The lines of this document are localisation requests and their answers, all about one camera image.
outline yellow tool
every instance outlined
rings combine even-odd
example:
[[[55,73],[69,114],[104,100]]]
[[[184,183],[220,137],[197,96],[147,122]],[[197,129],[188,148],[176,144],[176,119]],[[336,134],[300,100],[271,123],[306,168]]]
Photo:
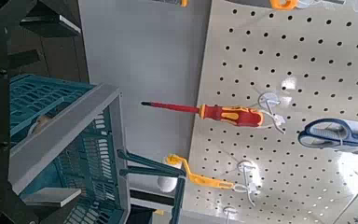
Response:
[[[203,186],[203,187],[212,187],[212,188],[219,188],[219,189],[234,189],[237,192],[246,192],[248,188],[242,184],[234,184],[231,182],[212,179],[209,177],[195,175],[191,173],[190,167],[188,166],[187,160],[182,157],[178,157],[176,155],[170,155],[166,162],[170,165],[175,165],[178,163],[182,163],[185,166],[185,170],[187,173],[187,177],[190,179],[191,182],[194,184]]]

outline yellow handle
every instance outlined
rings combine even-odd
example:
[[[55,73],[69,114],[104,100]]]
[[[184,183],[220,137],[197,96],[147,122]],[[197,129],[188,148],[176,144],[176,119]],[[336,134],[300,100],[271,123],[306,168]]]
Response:
[[[182,4],[180,6],[187,7],[187,5],[188,5],[188,0],[182,0]]]
[[[187,177],[194,184],[204,186],[204,187],[212,187],[212,188],[219,188],[219,189],[233,189],[234,188],[234,183],[230,183],[230,182],[218,180],[218,179],[212,179],[212,178],[201,176],[201,175],[192,174],[190,171],[190,167],[188,166],[187,160],[182,157],[178,157],[176,155],[171,155],[167,158],[168,164],[177,164],[179,162],[183,163],[183,165],[185,166]]]
[[[297,6],[298,0],[286,0],[285,4],[281,4],[280,0],[269,0],[272,8],[278,10],[292,10]]]

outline plastic basket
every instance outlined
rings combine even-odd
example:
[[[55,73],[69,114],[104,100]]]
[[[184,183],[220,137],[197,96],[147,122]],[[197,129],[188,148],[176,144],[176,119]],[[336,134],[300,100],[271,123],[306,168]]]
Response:
[[[92,85],[33,75],[10,80],[10,136],[61,103],[71,104]]]
[[[40,115],[54,118],[93,88],[90,84],[25,75],[10,81],[10,135],[20,142]],[[65,223],[116,224],[120,207],[109,109],[95,118],[21,193],[46,187],[81,189]]]
[[[98,202],[79,200],[64,223],[111,224],[117,223],[121,216],[122,212],[119,210],[105,209]]]
[[[62,184],[82,196],[120,209],[115,156],[106,108],[54,161]]]

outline white wall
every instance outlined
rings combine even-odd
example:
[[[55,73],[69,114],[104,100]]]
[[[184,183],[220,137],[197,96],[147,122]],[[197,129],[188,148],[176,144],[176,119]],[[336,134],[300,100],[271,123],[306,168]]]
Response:
[[[79,0],[90,81],[121,88],[128,150],[157,161],[190,148],[194,116],[140,106],[196,103],[211,0],[189,2]],[[158,192],[154,177],[130,181]]]

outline scissors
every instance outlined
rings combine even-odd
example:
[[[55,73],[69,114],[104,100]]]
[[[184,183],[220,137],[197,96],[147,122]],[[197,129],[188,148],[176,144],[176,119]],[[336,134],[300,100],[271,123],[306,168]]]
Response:
[[[340,126],[339,130],[320,129],[317,125],[328,123]],[[354,133],[351,127],[342,119],[317,119],[307,126],[298,135],[298,142],[304,147],[325,148],[325,147],[358,147],[358,133]]]

